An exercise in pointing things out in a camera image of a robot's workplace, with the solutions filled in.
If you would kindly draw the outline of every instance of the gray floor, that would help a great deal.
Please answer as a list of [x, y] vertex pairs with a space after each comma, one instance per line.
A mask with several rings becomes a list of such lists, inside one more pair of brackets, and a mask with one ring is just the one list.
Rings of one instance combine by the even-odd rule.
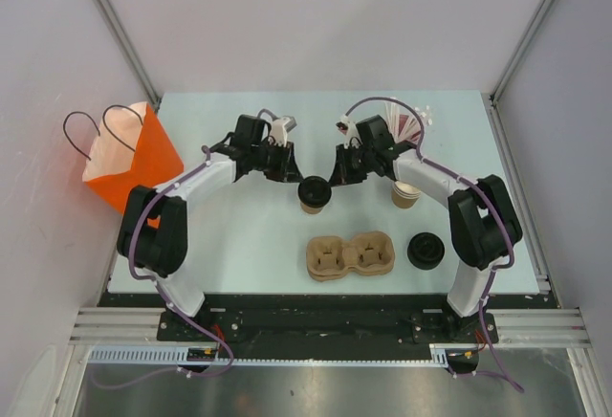
[[[75, 416], [582, 416], [564, 350], [500, 352], [524, 395], [486, 377], [453, 380], [443, 369], [242, 366], [214, 379], [173, 372], [120, 391], [84, 381]], [[157, 366], [96, 364], [100, 383], [120, 384]], [[494, 369], [485, 354], [480, 369]]]

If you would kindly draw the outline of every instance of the stack of paper cups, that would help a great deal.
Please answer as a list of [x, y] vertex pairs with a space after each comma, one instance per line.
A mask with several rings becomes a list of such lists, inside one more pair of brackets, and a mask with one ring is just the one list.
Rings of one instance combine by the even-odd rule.
[[419, 197], [421, 197], [421, 191], [416, 187], [399, 181], [393, 183], [391, 200], [393, 200], [396, 207], [409, 209], [419, 200]]

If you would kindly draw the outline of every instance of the wall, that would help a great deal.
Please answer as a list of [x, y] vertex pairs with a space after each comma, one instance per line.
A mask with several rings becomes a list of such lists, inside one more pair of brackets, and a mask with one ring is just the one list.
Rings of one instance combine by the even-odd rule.
[[539, 2], [112, 1], [160, 92], [487, 92]]
[[612, 384], [612, 12], [559, 0], [501, 117], [563, 302], [580, 306]]
[[[47, 345], [55, 385], [77, 309], [100, 287], [119, 216], [80, 181], [64, 116], [143, 99], [91, 0], [0, 0], [0, 415]], [[71, 122], [88, 148], [94, 130]], [[45, 387], [33, 396], [45, 399]], [[35, 402], [15, 415], [37, 415]]]

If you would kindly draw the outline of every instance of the black lid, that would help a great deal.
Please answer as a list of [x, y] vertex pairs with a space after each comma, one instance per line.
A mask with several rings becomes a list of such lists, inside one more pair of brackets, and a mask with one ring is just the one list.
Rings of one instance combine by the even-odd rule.
[[444, 243], [430, 232], [417, 233], [408, 245], [408, 259], [422, 271], [435, 269], [444, 257]]
[[309, 176], [297, 187], [297, 197], [311, 209], [322, 209], [332, 198], [332, 188], [320, 176]]

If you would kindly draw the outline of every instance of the black bag handle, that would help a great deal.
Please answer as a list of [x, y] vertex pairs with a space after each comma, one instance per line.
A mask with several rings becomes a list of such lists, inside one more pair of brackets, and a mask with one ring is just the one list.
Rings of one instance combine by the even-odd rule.
[[85, 156], [87, 158], [88, 161], [91, 161], [92, 158], [89, 157], [87, 154], [85, 154], [83, 151], [80, 150], [80, 148], [77, 147], [77, 145], [75, 144], [75, 142], [73, 142], [73, 140], [68, 136], [68, 131], [66, 130], [66, 124], [68, 123], [68, 119], [70, 117], [72, 117], [74, 114], [82, 114], [83, 116], [87, 116], [87, 118], [89, 118], [89, 120], [92, 122], [92, 124], [94, 125], [94, 127], [96, 128], [96, 131], [98, 132], [98, 135], [100, 135], [99, 133], [99, 128], [96, 125], [96, 121], [94, 121], [94, 118], [92, 118], [89, 114], [87, 113], [83, 113], [82, 111], [73, 111], [72, 113], [70, 113], [68, 116], [66, 116], [66, 119], [64, 119], [64, 124], [63, 124], [63, 129], [64, 129], [64, 136], [66, 137], [66, 140], [68, 140], [68, 143], [70, 143], [72, 145], [72, 147], [74, 149], [76, 149], [76, 151], [78, 151], [80, 154], [82, 154], [83, 156]]
[[113, 133], [113, 131], [108, 128], [108, 125], [106, 124], [106, 113], [108, 113], [111, 109], [113, 108], [123, 108], [123, 109], [127, 109], [128, 111], [131, 111], [132, 113], [134, 113], [136, 115], [136, 117], [138, 118], [138, 120], [141, 122], [141, 125], [144, 125], [144, 122], [142, 121], [142, 117], [140, 114], [138, 114], [136, 111], [134, 111], [132, 108], [130, 108], [129, 106], [123, 106], [122, 104], [111, 104], [108, 108], [106, 108], [104, 110], [104, 112], [102, 113], [102, 123], [104, 124], [104, 127], [106, 127], [106, 130], [108, 131], [108, 133], [110, 133], [113, 137], [115, 137], [115, 140], [117, 140], [119, 143], [123, 144], [125, 147], [127, 147], [129, 150], [131, 150], [132, 152], [136, 152], [136, 149], [134, 149], [132, 146], [130, 146], [128, 143], [124, 142], [121, 138], [119, 138], [117, 135], [115, 135], [115, 133]]

